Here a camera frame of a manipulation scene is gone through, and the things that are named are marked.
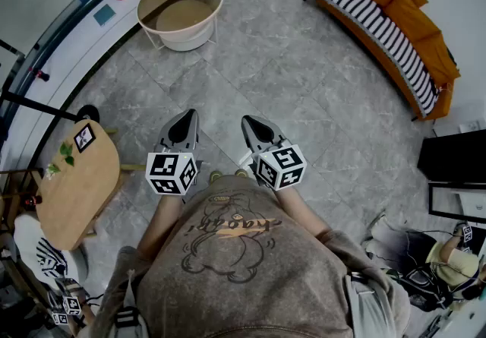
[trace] green leaf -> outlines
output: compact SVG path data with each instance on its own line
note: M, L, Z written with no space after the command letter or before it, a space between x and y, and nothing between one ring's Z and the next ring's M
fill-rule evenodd
M66 143L62 143L61 147L59 148L59 153L63 156L70 156L71 154L68 153L68 145Z
M56 164L49 164L48 168L47 168L51 173L58 173L60 172L61 170L57 167Z
M74 166L74 157L67 156L66 157L66 163L68 163L70 166Z

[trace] black and white striped blanket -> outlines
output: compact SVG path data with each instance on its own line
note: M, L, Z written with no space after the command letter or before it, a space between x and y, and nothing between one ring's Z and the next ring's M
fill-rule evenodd
M325 0L354 21L387 54L417 101L423 117L431 113L439 90L409 39L373 0Z

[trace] wooden tabletop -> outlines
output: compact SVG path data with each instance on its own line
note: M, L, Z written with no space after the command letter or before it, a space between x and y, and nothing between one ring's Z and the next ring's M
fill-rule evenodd
M88 124L96 139L80 153L74 136ZM52 163L61 171L51 180L43 178L39 189L43 202L36 209L51 245L73 250L111 198L120 175L120 160L112 140L94 121L76 123L65 143L73 145L74 166L68 165L57 152Z

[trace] marble tile floor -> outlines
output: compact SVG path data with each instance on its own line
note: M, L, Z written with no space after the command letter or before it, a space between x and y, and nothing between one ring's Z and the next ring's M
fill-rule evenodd
M431 123L411 122L392 81L313 0L224 0L218 44L190 52L155 50L139 31L69 109L87 103L99 108L103 127L118 128L113 140L126 163L144 163L163 124L197 109L204 163L190 195L212 170L238 168L247 152L241 117L259 115L299 144L309 167L298 190L309 206L357 242L382 210L397 224L453 229L454 221L428 215L427 180L416 168ZM71 126L58 123L40 166ZM92 295L106 288L118 249L137 244L157 201L134 172L103 211L98 236L84 242Z

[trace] orange sofa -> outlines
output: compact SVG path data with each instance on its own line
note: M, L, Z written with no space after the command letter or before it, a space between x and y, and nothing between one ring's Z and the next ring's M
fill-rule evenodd
M454 80L459 77L459 71L451 59L443 41L442 33L434 23L420 10L427 0L374 0L395 22L400 30L409 38L412 46L428 69L437 89L439 98L432 111L423 116L405 79L387 54L349 17L325 0L317 3L327 9L334 17L351 30L364 46L374 55L376 60L396 82L420 120L437 119L449 113L453 95Z

